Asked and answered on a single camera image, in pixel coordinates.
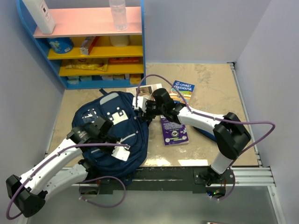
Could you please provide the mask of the purple paperback book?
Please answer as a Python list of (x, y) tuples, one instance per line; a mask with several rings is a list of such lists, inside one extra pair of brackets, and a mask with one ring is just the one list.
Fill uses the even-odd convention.
[(164, 116), (161, 116), (160, 121), (165, 146), (175, 146), (189, 143), (185, 125), (170, 122)]

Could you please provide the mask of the blue pencil case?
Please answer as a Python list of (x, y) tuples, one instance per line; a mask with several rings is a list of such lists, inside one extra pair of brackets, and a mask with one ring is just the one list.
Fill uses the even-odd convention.
[(216, 138), (215, 136), (212, 134), (212, 133), (209, 133), (205, 130), (202, 130), (200, 128), (197, 128), (197, 127), (193, 127), (198, 133), (202, 134), (203, 136), (209, 138), (210, 140), (216, 142)]

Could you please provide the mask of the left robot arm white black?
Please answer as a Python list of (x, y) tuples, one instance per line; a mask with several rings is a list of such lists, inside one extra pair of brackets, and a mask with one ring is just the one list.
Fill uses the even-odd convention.
[(65, 175), (58, 172), (74, 158), (92, 147), (104, 148), (112, 152), (116, 140), (108, 137), (113, 122), (99, 116), (72, 128), (60, 145), (35, 167), (21, 176), (11, 175), (6, 180), (9, 205), (14, 204), (24, 217), (35, 215), (50, 195), (78, 182), (92, 183), (99, 171), (88, 159), (82, 159)]

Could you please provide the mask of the navy blue student backpack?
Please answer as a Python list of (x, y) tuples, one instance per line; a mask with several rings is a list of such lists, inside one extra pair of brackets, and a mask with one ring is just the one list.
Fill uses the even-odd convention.
[(100, 90), (102, 97), (81, 106), (72, 120), (72, 127), (93, 123), (98, 117), (105, 116), (113, 122), (108, 131), (108, 137), (117, 138), (121, 144), (127, 144), (129, 157), (127, 161), (114, 158), (92, 147), (83, 153), (103, 176), (115, 176), (125, 185), (132, 182), (136, 170), (147, 157), (149, 140), (149, 122), (138, 117), (138, 112), (132, 107), (133, 94), (122, 91), (106, 92)]

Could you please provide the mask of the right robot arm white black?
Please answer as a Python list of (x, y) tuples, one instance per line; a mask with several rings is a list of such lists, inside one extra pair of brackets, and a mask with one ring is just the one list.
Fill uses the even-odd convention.
[(163, 116), (170, 122), (193, 126), (200, 133), (212, 137), (219, 153), (207, 170), (200, 173), (199, 178), (206, 185), (223, 180), (226, 170), (251, 140), (251, 135), (239, 118), (231, 112), (227, 115), (213, 115), (192, 109), (186, 103), (175, 102), (164, 88), (155, 90), (152, 96), (153, 100), (134, 97), (132, 106), (139, 112), (139, 116), (149, 121), (156, 116)]

